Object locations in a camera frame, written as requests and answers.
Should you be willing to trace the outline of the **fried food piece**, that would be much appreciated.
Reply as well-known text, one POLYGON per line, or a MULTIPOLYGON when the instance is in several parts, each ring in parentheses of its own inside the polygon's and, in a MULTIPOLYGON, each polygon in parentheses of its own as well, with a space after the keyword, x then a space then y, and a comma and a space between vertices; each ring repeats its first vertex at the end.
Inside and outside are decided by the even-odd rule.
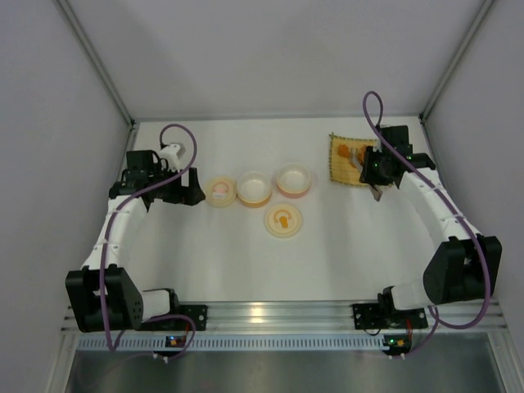
POLYGON ((366 154, 366 151, 367 151, 367 148, 368 146, 367 145, 363 145, 359 148, 358 150, 358 154, 357 154, 357 158, 360 162, 363 162, 364 161, 364 157, 365 157, 365 154, 366 154))

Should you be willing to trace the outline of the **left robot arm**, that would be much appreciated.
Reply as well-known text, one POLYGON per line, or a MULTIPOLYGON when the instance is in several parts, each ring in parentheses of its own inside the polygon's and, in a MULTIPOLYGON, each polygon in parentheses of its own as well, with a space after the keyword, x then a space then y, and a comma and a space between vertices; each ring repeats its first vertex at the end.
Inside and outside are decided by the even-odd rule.
POLYGON ((160 151, 129 151, 120 180, 109 191, 106 220, 89 257, 68 272, 65 288, 81 332, 182 331, 192 316, 171 288, 139 290, 125 266, 151 204, 195 206, 206 196, 197 169, 183 168, 181 143, 160 151))

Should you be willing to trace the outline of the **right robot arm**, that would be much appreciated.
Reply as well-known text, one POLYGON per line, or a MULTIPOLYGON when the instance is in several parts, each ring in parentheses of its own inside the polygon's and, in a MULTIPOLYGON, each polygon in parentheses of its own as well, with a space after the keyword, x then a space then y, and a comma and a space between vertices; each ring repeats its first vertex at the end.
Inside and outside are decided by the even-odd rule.
POLYGON ((383 291, 395 311, 481 300, 470 322, 445 323, 452 329, 469 329, 485 316, 495 290, 502 245, 495 236, 482 235, 464 216, 440 180, 435 163, 426 153, 413 152, 405 126, 372 126, 379 147, 367 147, 360 172, 361 183, 374 194, 394 185, 414 207, 435 247, 420 278, 395 284, 383 291))

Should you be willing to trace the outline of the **metal tongs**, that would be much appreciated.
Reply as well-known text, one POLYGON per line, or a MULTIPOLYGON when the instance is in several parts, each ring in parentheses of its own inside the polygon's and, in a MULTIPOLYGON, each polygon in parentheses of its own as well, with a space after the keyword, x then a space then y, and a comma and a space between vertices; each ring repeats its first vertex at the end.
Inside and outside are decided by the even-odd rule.
MULTIPOLYGON (((355 148, 350 149, 350 162, 359 171, 360 174, 364 172, 364 167, 359 159, 359 153, 355 148)), ((366 183, 367 188, 372 193, 375 201, 380 201, 382 198, 383 191, 379 186, 366 183)))

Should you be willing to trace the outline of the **round orange food piece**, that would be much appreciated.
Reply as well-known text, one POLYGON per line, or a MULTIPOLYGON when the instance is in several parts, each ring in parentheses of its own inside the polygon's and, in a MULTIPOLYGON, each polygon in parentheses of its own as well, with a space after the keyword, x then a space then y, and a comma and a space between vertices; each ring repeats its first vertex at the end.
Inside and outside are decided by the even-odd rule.
POLYGON ((350 159, 352 156, 352 151, 346 144, 341 143, 337 147, 337 155, 346 159, 350 159))

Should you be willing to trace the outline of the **cream lid orange handle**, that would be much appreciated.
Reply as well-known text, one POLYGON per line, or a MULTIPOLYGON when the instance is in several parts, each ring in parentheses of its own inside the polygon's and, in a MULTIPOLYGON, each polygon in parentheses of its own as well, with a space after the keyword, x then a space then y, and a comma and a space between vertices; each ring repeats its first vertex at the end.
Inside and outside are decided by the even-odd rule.
POLYGON ((277 204, 268 209, 264 217, 267 231, 277 238, 295 236, 303 224, 301 212, 290 204, 277 204))

